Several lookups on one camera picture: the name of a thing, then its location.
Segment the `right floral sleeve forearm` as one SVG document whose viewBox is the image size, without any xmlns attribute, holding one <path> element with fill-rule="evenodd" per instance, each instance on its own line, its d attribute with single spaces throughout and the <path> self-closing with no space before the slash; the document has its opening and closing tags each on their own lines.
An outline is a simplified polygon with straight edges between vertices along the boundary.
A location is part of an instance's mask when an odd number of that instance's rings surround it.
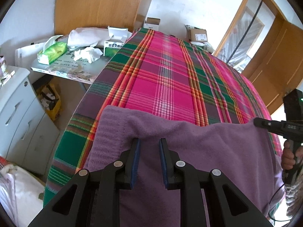
<svg viewBox="0 0 303 227">
<path fill-rule="evenodd" d="M 302 205 L 302 171 L 293 185 L 285 184 L 287 216 L 292 218 Z"/>
</svg>

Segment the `person's right hand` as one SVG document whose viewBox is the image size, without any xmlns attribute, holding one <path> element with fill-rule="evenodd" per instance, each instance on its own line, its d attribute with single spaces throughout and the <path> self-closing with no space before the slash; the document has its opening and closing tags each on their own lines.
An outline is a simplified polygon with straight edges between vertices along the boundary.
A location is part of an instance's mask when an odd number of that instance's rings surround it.
<svg viewBox="0 0 303 227">
<path fill-rule="evenodd" d="M 283 154 L 281 157 L 281 167 L 283 170 L 291 170 L 295 165 L 295 157 L 298 159 L 302 159 L 303 149 L 302 146 L 297 149 L 296 153 L 294 154 L 290 149 L 290 142 L 286 140 L 284 142 L 284 149 Z"/>
</svg>

